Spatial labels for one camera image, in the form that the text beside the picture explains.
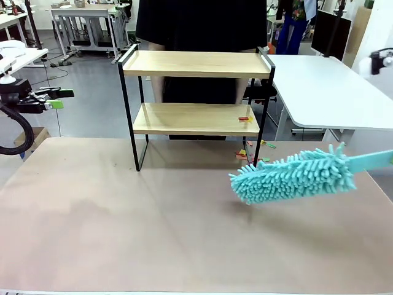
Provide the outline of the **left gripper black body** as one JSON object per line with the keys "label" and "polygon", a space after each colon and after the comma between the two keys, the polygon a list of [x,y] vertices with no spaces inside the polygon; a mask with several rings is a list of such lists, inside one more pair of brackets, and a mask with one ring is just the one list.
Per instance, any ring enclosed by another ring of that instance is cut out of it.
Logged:
{"label": "left gripper black body", "polygon": [[21,114],[41,114],[45,100],[35,98],[27,79],[17,79],[11,84],[1,84],[1,104]]}

